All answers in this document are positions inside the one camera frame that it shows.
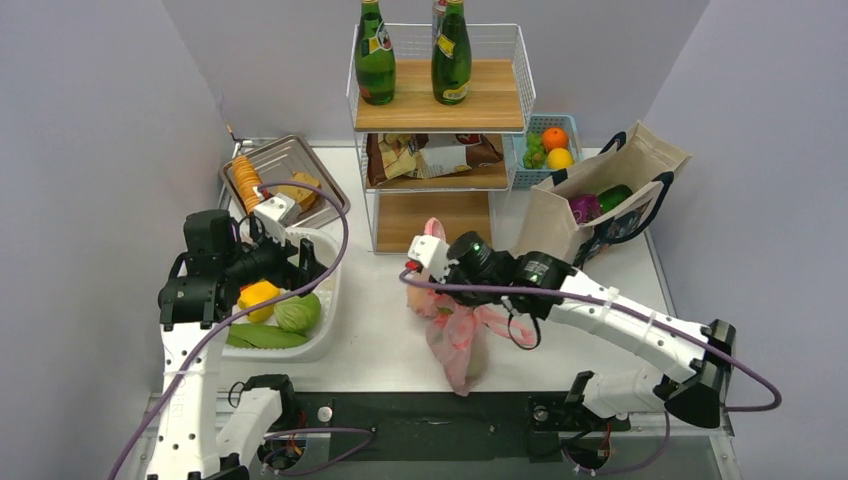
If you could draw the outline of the pink plastic grocery bag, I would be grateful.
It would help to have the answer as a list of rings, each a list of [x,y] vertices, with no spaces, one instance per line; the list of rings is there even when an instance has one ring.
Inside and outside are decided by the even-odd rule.
[[[406,287],[407,306],[428,321],[425,337],[454,393],[469,394],[488,365],[488,331],[524,349],[540,343],[536,327],[526,327],[489,307],[465,307],[433,288]]]

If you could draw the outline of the beige canvas tote bag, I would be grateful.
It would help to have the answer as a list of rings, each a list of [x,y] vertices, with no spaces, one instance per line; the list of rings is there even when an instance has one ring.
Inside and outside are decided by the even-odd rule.
[[[672,183],[692,154],[668,143],[642,122],[615,134],[600,153],[566,168],[566,179],[548,177],[530,189],[515,256],[547,253],[578,268],[607,248],[638,236],[656,218]],[[568,198],[599,194],[618,184],[633,194],[613,210],[578,225]]]

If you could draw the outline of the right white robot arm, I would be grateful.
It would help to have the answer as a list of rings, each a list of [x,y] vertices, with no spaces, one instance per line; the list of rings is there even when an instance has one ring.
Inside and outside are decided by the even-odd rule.
[[[732,324],[702,325],[662,314],[563,260],[539,251],[518,257],[495,251],[475,232],[452,245],[424,236],[410,254],[462,305],[501,303],[512,314],[583,330],[647,362],[614,375],[579,373],[565,402],[575,427],[661,410],[696,427],[720,426],[733,370]]]

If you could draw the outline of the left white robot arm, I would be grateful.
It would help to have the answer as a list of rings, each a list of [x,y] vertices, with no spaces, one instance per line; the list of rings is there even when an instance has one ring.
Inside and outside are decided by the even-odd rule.
[[[268,214],[250,222],[250,243],[225,210],[191,214],[184,223],[186,249],[158,295],[164,392],[137,429],[158,423],[149,479],[246,479],[265,434],[297,420],[290,378],[263,374],[246,380],[235,413],[216,430],[220,363],[229,331],[241,324],[233,308],[241,288],[259,280],[285,289],[286,298],[312,292],[331,277],[344,248],[320,230],[284,227]]]

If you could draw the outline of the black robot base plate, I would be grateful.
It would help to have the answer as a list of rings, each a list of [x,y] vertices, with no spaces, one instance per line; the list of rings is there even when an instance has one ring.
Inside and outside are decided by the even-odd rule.
[[[607,422],[563,392],[298,393],[309,427],[332,427],[329,454],[353,461],[557,459],[606,435]]]

